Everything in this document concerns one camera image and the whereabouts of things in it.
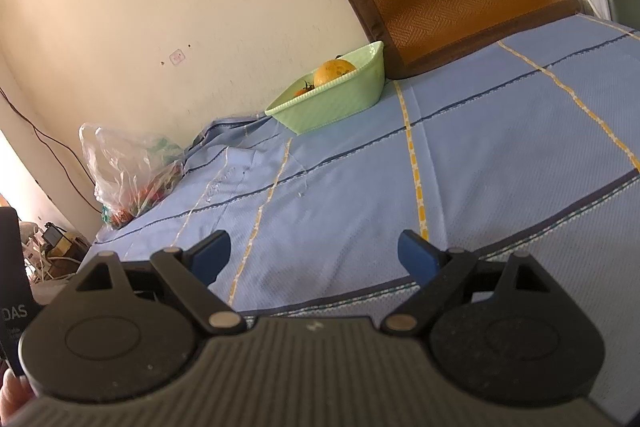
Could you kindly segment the person's left hand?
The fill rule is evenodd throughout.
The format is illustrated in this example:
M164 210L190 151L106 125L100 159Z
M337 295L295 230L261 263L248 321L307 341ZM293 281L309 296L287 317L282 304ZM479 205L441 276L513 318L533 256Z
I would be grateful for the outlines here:
M35 392L26 376L16 376L12 369L7 369L2 378L0 395L1 424L6 425L31 399Z

